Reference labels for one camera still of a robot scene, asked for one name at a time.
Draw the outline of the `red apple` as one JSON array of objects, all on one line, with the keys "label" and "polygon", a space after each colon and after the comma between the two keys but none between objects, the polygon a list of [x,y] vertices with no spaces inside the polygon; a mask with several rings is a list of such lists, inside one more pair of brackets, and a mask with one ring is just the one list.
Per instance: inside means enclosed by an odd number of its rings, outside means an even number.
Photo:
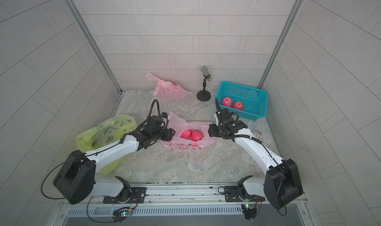
[{"label": "red apple", "polygon": [[235,102],[233,104],[233,108],[237,109],[237,110],[240,110],[240,111],[243,111],[244,110],[244,105],[243,105],[242,102]]},{"label": "red apple", "polygon": [[191,137],[192,137],[192,130],[191,129],[187,129],[181,134],[181,138],[183,138],[183,139],[191,139]]},{"label": "red apple", "polygon": [[222,100],[222,105],[225,106],[225,107],[229,107],[231,108],[233,106],[233,101],[231,98],[229,97],[226,97]]},{"label": "red apple", "polygon": [[191,133],[191,140],[194,141],[194,142],[201,141],[203,138],[204,138],[204,135],[199,130],[194,130]]}]

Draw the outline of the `pink strawberry print plastic bag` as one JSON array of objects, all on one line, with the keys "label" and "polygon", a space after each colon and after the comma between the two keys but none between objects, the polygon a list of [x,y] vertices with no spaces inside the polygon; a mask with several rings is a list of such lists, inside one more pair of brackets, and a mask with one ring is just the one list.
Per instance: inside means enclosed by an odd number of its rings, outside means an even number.
[{"label": "pink strawberry print plastic bag", "polygon": [[[211,122],[207,121],[185,121],[184,119],[178,117],[173,112],[169,113],[169,124],[168,128],[175,130],[175,135],[173,139],[169,142],[160,141],[161,144],[170,149],[170,150],[188,150],[188,149],[203,149],[205,147],[209,147],[217,142],[216,137],[209,137],[208,129]],[[191,129],[199,130],[203,133],[204,138],[201,141],[194,142],[191,139],[183,139],[181,138],[181,134],[187,130]]]}]

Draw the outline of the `yellow-green plastic bag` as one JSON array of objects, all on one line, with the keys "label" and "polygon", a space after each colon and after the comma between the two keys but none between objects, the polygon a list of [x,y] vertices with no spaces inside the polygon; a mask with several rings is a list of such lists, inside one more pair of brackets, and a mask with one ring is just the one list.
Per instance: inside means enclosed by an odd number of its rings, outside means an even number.
[{"label": "yellow-green plastic bag", "polygon": [[81,152],[93,151],[120,141],[122,136],[137,128],[135,119],[129,115],[118,115],[75,137],[76,149]]}]

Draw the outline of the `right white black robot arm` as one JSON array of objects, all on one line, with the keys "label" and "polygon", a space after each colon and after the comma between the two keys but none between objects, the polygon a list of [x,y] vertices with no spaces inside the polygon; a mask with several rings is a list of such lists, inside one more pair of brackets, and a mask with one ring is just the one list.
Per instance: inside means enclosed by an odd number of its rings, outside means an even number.
[{"label": "right white black robot arm", "polygon": [[218,100],[215,105],[216,123],[210,124],[209,136],[231,140],[241,146],[265,174],[263,180],[246,176],[238,181],[237,190],[225,187],[224,194],[237,195],[244,202],[254,199],[257,205],[266,199],[278,212],[286,210],[287,204],[304,193],[297,164],[292,159],[284,160],[266,147],[245,123],[234,118],[228,109],[221,108]]}]

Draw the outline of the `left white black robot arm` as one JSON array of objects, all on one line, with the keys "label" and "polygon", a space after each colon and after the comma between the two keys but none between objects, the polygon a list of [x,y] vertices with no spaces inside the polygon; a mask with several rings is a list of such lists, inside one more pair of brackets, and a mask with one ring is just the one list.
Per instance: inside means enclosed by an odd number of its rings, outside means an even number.
[{"label": "left white black robot arm", "polygon": [[97,178],[96,174],[108,164],[134,152],[154,145],[159,140],[171,141],[175,130],[168,127],[167,113],[148,113],[147,118],[137,128],[122,135],[105,147],[89,152],[75,150],[57,165],[59,169],[53,186],[70,204],[77,204],[88,196],[114,197],[126,202],[131,196],[130,184],[120,176],[114,179]]}]

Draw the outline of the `plain pink plastic bag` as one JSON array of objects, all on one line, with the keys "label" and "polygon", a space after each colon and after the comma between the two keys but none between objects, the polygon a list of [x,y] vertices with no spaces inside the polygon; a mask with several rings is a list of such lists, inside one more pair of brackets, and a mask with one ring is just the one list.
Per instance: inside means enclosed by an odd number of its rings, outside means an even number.
[{"label": "plain pink plastic bag", "polygon": [[156,82],[156,87],[153,92],[153,96],[156,98],[175,101],[192,94],[192,92],[186,91],[180,84],[161,80],[151,73],[147,73],[145,76],[148,81]]}]

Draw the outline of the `small printed card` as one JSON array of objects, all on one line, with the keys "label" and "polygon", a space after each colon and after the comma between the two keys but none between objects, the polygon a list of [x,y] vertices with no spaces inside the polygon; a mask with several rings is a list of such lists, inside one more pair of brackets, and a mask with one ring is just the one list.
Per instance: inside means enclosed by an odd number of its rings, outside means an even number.
[{"label": "small printed card", "polygon": [[254,135],[254,137],[255,137],[256,139],[261,140],[261,139],[262,139],[262,136],[263,136],[263,132],[261,132],[261,131],[255,129],[255,130],[253,131],[253,135]]}]

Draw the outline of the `teal plastic basket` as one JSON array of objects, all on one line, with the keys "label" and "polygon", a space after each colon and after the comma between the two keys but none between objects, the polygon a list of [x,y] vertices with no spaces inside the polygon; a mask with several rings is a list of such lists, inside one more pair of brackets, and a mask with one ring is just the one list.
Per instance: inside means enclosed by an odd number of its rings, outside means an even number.
[{"label": "teal plastic basket", "polygon": [[[222,109],[228,109],[240,118],[256,121],[267,116],[268,94],[265,90],[224,81],[217,91],[216,98]],[[232,104],[241,102],[243,110],[224,106],[222,103],[225,98],[230,98]]]}]

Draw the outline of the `microphone on black stand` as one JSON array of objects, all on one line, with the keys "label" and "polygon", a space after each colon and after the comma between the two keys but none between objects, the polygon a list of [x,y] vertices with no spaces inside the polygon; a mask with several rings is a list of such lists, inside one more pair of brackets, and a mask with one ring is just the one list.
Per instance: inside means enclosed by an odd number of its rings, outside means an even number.
[{"label": "microphone on black stand", "polygon": [[211,94],[208,90],[206,90],[206,82],[210,80],[210,73],[208,71],[208,68],[206,66],[203,66],[200,69],[204,79],[202,83],[203,89],[197,93],[197,99],[201,102],[207,102],[211,98]]}]

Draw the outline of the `left circuit board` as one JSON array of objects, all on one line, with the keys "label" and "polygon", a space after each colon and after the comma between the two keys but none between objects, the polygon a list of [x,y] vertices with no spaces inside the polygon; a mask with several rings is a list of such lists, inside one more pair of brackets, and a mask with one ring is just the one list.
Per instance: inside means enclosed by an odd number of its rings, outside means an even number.
[{"label": "left circuit board", "polygon": [[113,212],[112,219],[114,223],[122,223],[128,217],[132,216],[134,213],[134,209],[131,207],[122,207]]}]

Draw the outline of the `circuit board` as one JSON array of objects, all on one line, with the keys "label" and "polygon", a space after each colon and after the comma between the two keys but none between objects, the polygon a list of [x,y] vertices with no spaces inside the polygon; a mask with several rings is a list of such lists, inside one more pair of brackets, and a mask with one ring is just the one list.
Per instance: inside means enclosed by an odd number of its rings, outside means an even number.
[{"label": "circuit board", "polygon": [[113,212],[112,219],[114,223],[122,223],[128,217],[132,216],[134,213],[134,209],[131,207],[122,207]]},{"label": "circuit board", "polygon": [[243,204],[241,208],[246,221],[253,221],[257,217],[258,207],[255,204]]}]

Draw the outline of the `right circuit board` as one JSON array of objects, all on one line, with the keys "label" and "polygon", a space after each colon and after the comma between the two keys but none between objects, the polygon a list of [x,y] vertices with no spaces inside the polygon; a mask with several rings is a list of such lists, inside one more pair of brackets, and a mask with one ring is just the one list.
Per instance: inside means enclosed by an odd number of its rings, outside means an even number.
[{"label": "right circuit board", "polygon": [[255,204],[243,204],[241,208],[246,221],[253,221],[257,217],[258,207]]}]

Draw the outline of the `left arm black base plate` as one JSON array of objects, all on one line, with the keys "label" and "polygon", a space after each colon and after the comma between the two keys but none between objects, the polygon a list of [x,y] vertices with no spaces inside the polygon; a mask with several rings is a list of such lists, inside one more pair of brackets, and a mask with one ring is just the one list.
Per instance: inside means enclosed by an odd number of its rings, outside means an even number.
[{"label": "left arm black base plate", "polygon": [[116,197],[105,196],[103,204],[135,204],[143,203],[146,187],[129,187],[123,189]]}]

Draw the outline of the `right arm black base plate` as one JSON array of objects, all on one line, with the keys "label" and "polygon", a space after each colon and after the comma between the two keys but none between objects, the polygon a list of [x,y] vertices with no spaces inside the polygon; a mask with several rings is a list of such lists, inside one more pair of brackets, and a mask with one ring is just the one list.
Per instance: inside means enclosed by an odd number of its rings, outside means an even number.
[{"label": "right arm black base plate", "polygon": [[250,195],[242,186],[223,186],[221,194],[225,196],[226,202],[264,202],[265,197]]}]

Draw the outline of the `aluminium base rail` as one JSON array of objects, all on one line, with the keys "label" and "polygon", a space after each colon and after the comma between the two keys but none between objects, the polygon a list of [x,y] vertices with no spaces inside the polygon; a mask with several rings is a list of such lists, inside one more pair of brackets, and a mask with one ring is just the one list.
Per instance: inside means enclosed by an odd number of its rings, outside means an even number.
[{"label": "aluminium base rail", "polygon": [[78,189],[67,189],[62,195],[70,204],[78,204],[90,197],[105,196],[116,197],[123,189],[129,187],[146,187],[146,195],[143,203],[140,204],[170,204],[192,202],[218,203],[226,202],[222,193],[223,186],[236,186],[237,183],[146,183],[129,184],[119,181],[99,181],[92,187],[85,186]]}]

